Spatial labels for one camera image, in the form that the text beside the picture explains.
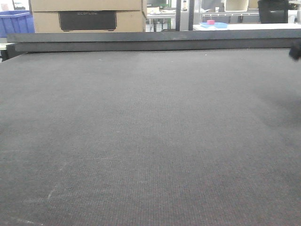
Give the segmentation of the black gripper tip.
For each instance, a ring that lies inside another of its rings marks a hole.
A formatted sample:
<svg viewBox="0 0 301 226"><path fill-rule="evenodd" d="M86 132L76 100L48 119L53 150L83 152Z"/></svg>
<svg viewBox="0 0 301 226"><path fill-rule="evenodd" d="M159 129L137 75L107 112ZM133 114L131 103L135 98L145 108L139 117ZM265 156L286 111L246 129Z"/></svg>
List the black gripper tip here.
<svg viewBox="0 0 301 226"><path fill-rule="evenodd" d="M300 59L301 57L301 42L294 42L290 48L289 56L292 59Z"/></svg>

